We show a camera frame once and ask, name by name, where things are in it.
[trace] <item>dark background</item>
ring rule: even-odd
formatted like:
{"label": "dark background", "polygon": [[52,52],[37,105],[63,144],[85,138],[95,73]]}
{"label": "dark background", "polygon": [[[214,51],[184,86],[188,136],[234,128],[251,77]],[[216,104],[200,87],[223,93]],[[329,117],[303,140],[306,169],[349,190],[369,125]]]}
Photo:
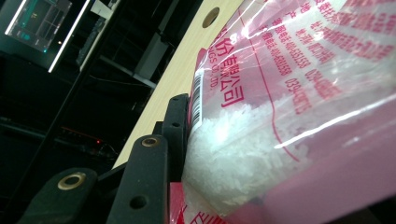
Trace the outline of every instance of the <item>dark background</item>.
{"label": "dark background", "polygon": [[[91,12],[84,16],[59,66],[49,74],[49,63],[59,49],[57,38],[66,35],[85,2],[70,1],[73,7],[44,54],[4,35],[21,0],[0,0],[0,217],[78,77],[78,52],[99,19]],[[163,42],[170,44],[152,82],[161,79],[201,2],[178,2],[161,33]],[[171,0],[128,1],[99,53],[134,71],[170,4]],[[87,167],[98,174],[110,170],[152,94],[151,88],[100,61],[92,63],[88,76],[31,174],[29,188],[19,195],[16,212],[22,213],[45,181],[65,169]]]}

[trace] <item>white granular contents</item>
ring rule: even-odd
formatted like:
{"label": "white granular contents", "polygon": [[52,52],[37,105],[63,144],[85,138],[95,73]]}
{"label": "white granular contents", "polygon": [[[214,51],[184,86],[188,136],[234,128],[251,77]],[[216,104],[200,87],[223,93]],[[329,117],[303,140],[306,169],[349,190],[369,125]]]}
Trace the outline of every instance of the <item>white granular contents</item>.
{"label": "white granular contents", "polygon": [[308,164],[308,148],[288,147],[295,161],[276,140],[270,104],[240,105],[204,119],[192,135],[184,180],[226,216]]}
{"label": "white granular contents", "polygon": [[[388,88],[363,92],[359,98],[345,94],[317,103],[298,118],[290,110],[290,98],[282,97],[274,102],[278,112],[276,130],[286,141],[332,119],[341,120],[338,125],[356,122],[364,117],[362,112],[367,105],[375,105],[378,99],[389,95]],[[351,112],[358,116],[340,119]],[[288,144],[289,154],[279,147],[272,113],[270,103],[256,108],[233,105],[220,110],[215,118],[203,119],[188,144],[183,182],[188,183],[188,191],[192,193],[186,193],[187,203],[210,204],[206,209],[225,217],[312,164],[308,158],[310,148],[304,141]],[[205,202],[189,202],[197,200],[194,194]]]}

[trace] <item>monitor screen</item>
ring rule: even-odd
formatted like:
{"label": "monitor screen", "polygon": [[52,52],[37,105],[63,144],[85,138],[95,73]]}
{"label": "monitor screen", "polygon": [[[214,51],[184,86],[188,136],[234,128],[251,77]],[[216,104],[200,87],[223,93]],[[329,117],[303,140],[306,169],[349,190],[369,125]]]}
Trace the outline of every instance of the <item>monitor screen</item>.
{"label": "monitor screen", "polygon": [[5,34],[47,52],[71,6],[68,0],[24,0]]}
{"label": "monitor screen", "polygon": [[0,11],[0,51],[52,72],[91,0],[7,0]]}

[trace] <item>cable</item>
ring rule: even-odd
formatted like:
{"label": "cable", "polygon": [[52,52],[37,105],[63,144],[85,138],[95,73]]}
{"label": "cable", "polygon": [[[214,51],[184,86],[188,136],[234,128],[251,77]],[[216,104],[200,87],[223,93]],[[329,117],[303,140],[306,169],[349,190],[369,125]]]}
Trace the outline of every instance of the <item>cable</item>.
{"label": "cable", "polygon": [[160,36],[161,41],[164,42],[165,44],[168,44],[172,49],[177,49],[177,46],[175,46],[164,34],[160,29],[156,29],[155,33]]}
{"label": "cable", "polygon": [[157,67],[156,71],[158,72],[158,75],[161,77],[163,73],[161,73],[160,69]]}
{"label": "cable", "polygon": [[111,145],[108,144],[108,143],[105,143],[105,145],[108,146],[108,147],[110,147],[111,150],[112,150],[117,156],[119,155],[119,153],[118,153],[116,150],[114,150],[114,147],[113,147],[113,146],[111,146]]}
{"label": "cable", "polygon": [[120,82],[120,81],[115,81],[115,80],[109,80],[109,79],[104,79],[104,78],[100,78],[100,77],[95,77],[93,75],[90,75],[91,78],[99,80],[99,81],[104,81],[104,82],[110,82],[110,83],[115,83],[115,84],[121,84],[121,85],[129,85],[129,86],[140,86],[140,87],[147,87],[147,88],[151,88],[150,86],[147,85],[143,85],[143,84],[134,84],[131,82]]}

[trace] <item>plastic bag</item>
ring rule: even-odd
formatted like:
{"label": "plastic bag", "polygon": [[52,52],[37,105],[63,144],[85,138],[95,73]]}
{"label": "plastic bag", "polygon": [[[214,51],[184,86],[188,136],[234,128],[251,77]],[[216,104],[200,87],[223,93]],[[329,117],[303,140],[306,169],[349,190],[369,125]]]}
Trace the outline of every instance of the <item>plastic bag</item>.
{"label": "plastic bag", "polygon": [[324,222],[396,193],[395,9],[243,2],[196,69],[186,223]]}
{"label": "plastic bag", "polygon": [[171,182],[169,187],[169,223],[183,224],[183,211],[186,206],[183,187],[179,182]]}

